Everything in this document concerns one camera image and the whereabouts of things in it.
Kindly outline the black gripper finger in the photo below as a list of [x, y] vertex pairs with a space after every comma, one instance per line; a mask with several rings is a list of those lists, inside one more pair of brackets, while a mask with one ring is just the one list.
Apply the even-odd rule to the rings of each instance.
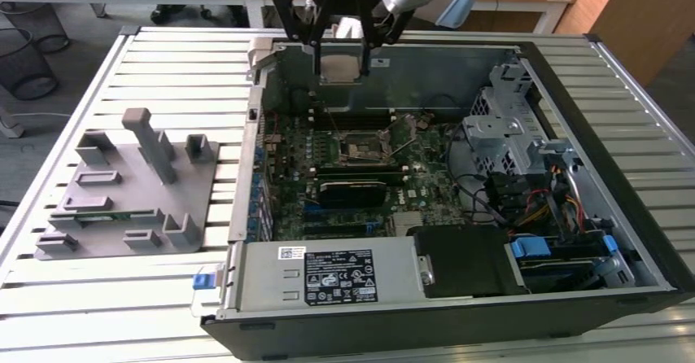
[[312, 56], [312, 73], [320, 74], [322, 38], [330, 21], [331, 0], [314, 0], [314, 11], [308, 18], [295, 13], [295, 0], [272, 0], [283, 29], [292, 42], [300, 42]]
[[406, 11], [398, 15], [388, 14], [382, 23], [375, 24], [372, 19], [372, 9], [366, 1], [358, 1], [358, 16], [362, 25], [362, 58], [360, 75], [370, 75], [371, 52], [384, 44], [394, 45], [400, 39], [406, 26], [412, 19], [412, 11]]

